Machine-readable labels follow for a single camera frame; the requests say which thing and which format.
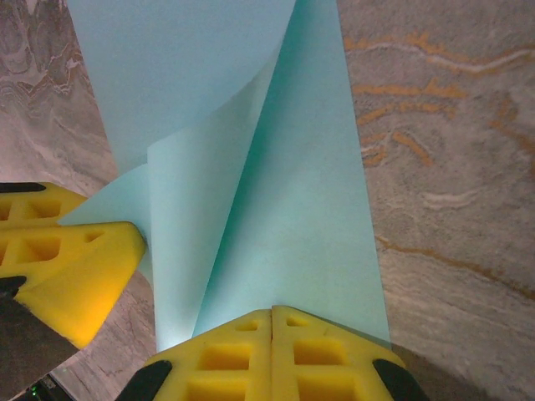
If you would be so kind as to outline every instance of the marble surface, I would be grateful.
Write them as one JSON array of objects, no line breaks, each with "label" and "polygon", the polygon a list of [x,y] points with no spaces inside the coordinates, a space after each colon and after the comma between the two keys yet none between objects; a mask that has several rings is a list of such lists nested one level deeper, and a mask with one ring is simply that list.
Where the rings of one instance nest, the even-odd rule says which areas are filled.
[{"label": "marble surface", "polygon": [[[339,0],[395,351],[434,400],[535,399],[535,7]],[[0,180],[116,176],[66,4],[0,2]],[[135,276],[56,370],[109,400],[154,352]]]}]

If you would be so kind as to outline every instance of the light blue paper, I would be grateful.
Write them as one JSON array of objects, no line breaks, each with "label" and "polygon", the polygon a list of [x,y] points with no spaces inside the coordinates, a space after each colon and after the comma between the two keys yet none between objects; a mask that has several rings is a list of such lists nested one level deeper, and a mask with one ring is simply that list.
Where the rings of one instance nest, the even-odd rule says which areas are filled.
[{"label": "light blue paper", "polygon": [[294,0],[69,0],[120,173],[205,119],[280,45]]},{"label": "light blue paper", "polygon": [[196,333],[277,304],[390,340],[334,0],[296,4]]},{"label": "light blue paper", "polygon": [[193,333],[279,49],[217,112],[149,148],[158,349]]},{"label": "light blue paper", "polygon": [[[171,7],[163,0],[147,13],[153,2],[69,3],[120,169],[148,164],[62,222],[127,220],[145,233],[159,350],[188,339],[195,321],[203,332],[280,303],[389,340],[334,0],[298,1],[241,174],[292,2],[181,0],[181,13],[170,11],[161,25],[155,21]],[[128,5],[120,13],[117,4]],[[225,10],[212,21],[209,14],[229,4],[242,13]],[[197,21],[182,26],[185,15]],[[243,39],[242,26],[226,25],[229,18],[241,18],[254,41]],[[216,40],[221,29],[227,42]],[[214,50],[207,38],[232,50]],[[140,43],[144,57],[131,54]],[[202,52],[215,60],[210,51],[219,58],[204,64]],[[158,63],[175,73],[156,74]]]}]

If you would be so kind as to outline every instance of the table surface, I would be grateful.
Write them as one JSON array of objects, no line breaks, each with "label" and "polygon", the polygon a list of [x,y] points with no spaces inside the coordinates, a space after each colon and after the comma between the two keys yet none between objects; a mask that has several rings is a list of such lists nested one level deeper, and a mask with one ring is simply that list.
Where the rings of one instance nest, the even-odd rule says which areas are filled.
[{"label": "table surface", "polygon": [[[395,351],[434,400],[535,399],[535,8],[339,0]],[[64,2],[0,4],[0,180],[116,176]],[[139,274],[55,370],[111,400],[155,352]]]}]

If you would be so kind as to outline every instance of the paper fold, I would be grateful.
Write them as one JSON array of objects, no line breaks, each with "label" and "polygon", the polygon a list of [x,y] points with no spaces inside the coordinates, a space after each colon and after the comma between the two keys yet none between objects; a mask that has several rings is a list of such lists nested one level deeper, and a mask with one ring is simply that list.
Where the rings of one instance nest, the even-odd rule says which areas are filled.
[{"label": "paper fold", "polygon": [[336,1],[69,5],[127,172],[61,222],[141,229],[158,350],[274,304],[388,342]]}]

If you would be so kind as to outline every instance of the paper sheet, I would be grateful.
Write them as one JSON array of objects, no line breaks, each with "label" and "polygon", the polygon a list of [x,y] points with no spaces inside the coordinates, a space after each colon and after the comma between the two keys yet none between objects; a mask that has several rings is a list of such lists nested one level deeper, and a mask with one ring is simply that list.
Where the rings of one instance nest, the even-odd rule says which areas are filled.
[{"label": "paper sheet", "polygon": [[[115,158],[138,167],[62,223],[127,220],[145,233],[159,350],[273,304],[388,342],[336,2],[298,0],[284,37],[293,0],[181,0],[141,40],[141,15],[150,28],[169,7],[156,3],[146,15],[141,1],[69,3]],[[130,54],[136,40],[158,48],[150,60]],[[185,67],[155,78],[157,59]]]}]

